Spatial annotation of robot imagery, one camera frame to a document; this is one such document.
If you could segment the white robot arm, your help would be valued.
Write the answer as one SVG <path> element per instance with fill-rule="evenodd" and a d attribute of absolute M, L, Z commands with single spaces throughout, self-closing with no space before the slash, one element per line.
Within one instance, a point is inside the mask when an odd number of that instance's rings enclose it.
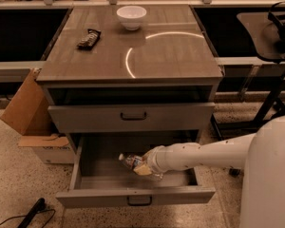
<path fill-rule="evenodd" d="M 285 116 L 256 133 L 221 142 L 157 146 L 134 172 L 145 176 L 199 165 L 244 171 L 239 228 L 285 228 Z"/>

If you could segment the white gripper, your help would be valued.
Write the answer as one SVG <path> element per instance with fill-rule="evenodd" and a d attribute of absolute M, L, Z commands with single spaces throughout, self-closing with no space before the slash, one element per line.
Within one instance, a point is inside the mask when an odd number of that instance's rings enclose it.
<path fill-rule="evenodd" d="M 157 146 L 147 151 L 143 156 L 143 164 L 134 168 L 134 172 L 140 176 L 148 176 L 151 174 L 162 174 L 163 170 L 158 165 L 157 156 L 160 151 L 163 150 L 163 146 Z"/>

